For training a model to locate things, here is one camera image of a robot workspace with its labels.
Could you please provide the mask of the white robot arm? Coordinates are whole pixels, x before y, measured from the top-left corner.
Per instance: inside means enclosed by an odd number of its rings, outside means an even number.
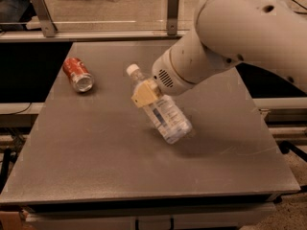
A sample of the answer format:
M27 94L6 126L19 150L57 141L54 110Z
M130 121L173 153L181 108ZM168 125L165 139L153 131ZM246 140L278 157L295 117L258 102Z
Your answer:
M242 62L306 91L306 20L281 0L200 0L191 30L155 61L132 101L143 107L180 95Z

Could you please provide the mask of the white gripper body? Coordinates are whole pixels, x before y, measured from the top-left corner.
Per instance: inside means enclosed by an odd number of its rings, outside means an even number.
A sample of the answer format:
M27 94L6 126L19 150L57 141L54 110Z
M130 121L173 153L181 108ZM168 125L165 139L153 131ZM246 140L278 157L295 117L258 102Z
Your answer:
M177 96L193 88L188 57L182 49L168 49L152 68L152 75L163 94Z

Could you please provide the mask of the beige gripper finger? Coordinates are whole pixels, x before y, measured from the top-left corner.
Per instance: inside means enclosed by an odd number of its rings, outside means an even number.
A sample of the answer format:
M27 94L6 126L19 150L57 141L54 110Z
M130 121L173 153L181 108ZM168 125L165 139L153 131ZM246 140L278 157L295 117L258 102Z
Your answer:
M146 79L135 86L131 99L140 108L154 103L161 96L161 91L155 80Z

